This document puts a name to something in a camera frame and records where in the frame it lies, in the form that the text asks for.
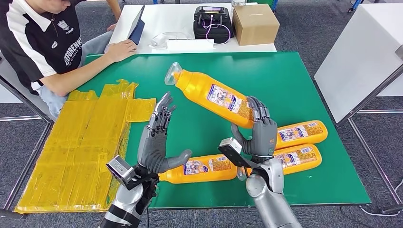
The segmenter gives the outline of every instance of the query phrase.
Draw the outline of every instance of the green tabletop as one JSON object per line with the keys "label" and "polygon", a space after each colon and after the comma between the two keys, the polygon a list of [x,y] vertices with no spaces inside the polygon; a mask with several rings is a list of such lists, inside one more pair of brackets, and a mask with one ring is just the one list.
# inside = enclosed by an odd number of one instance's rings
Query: green tabletop
{"label": "green tabletop", "polygon": [[[170,91],[178,107],[169,125],[167,155],[177,156],[185,149],[191,149],[192,156],[220,153],[217,149],[220,141],[232,137],[230,123],[188,100],[175,86],[165,85],[164,77],[172,62],[179,62],[189,71],[206,73],[244,95],[259,98],[269,107],[278,126],[309,120],[321,120],[325,124],[328,137],[317,144],[322,164],[284,177],[284,194],[291,205],[370,203],[297,52],[136,55],[111,65],[79,90],[95,90],[100,95],[104,84],[124,78],[139,83],[136,98],[159,99]],[[137,161],[137,146],[145,124],[132,124],[126,154],[130,164]],[[193,184],[161,182],[157,193],[150,208],[253,205],[245,182],[237,178]]]}

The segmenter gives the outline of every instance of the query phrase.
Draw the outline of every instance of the bottle label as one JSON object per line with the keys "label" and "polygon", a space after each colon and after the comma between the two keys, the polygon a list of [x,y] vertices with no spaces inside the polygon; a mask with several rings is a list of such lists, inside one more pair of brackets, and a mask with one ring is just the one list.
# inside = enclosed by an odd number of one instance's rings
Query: bottle label
{"label": "bottle label", "polygon": [[317,160],[316,154],[311,147],[305,147],[290,153],[281,153],[274,155],[274,157],[280,159],[283,168]]}
{"label": "bottle label", "polygon": [[207,100],[226,107],[233,113],[238,113],[242,103],[242,99],[215,84],[211,85]]}
{"label": "bottle label", "polygon": [[231,161],[227,157],[221,156],[216,159],[210,159],[209,166],[211,171],[229,170],[231,169]]}
{"label": "bottle label", "polygon": [[279,131],[283,142],[291,141],[294,139],[304,138],[311,135],[322,133],[322,128],[316,123],[308,123],[305,125],[296,126]]}
{"label": "bottle label", "polygon": [[183,173],[185,175],[204,173],[208,171],[209,168],[198,160],[188,161],[183,165]]}

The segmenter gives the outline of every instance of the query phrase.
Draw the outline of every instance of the black case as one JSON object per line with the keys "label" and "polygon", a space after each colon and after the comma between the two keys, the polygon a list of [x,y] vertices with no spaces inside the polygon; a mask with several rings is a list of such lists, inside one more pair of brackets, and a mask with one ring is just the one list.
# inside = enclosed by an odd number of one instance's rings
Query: black case
{"label": "black case", "polygon": [[[217,9],[218,7],[199,6],[196,9],[196,11],[194,13],[194,22],[193,22],[194,38],[195,39],[206,39],[206,33],[207,33],[207,31],[209,31],[209,29],[208,28],[205,29],[203,27],[202,22],[204,21],[205,26],[210,25],[211,16],[213,16],[213,19],[212,19],[213,24],[225,25],[230,30],[230,38],[234,37],[228,9],[225,7],[220,7],[220,11],[218,11],[216,13],[210,13],[210,12],[208,12],[209,8]],[[228,36],[229,36],[228,30],[224,26],[218,26],[218,28],[215,28],[215,27],[216,26],[213,26],[210,29],[210,32],[207,37],[209,39],[214,39],[214,43],[216,43],[216,44],[226,42],[228,40]]]}

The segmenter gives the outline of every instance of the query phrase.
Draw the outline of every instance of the jeans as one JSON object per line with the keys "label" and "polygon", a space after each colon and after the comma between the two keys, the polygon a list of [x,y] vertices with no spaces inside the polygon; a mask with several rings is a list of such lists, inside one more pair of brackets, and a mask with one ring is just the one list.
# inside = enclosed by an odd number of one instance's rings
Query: jeans
{"label": "jeans", "polygon": [[[106,46],[109,43],[109,40],[112,36],[112,31],[106,32],[98,37],[95,37],[92,40],[87,41],[83,44],[83,52],[81,55],[81,62],[78,67],[82,67],[84,61],[89,54],[103,54]],[[64,102],[67,100],[67,96],[58,96],[52,91],[50,91],[46,86],[42,86],[38,89],[39,96],[42,100],[48,105],[50,114],[54,117],[58,117],[60,110]]]}

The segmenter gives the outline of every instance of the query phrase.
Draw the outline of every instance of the black and white polo shirt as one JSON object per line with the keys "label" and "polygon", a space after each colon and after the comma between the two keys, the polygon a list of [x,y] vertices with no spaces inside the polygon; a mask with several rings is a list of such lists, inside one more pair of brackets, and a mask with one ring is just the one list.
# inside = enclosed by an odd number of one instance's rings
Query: black and white polo shirt
{"label": "black and white polo shirt", "polygon": [[39,79],[77,69],[82,53],[75,10],[82,0],[59,14],[36,13],[25,0],[0,1],[0,50],[32,93]]}

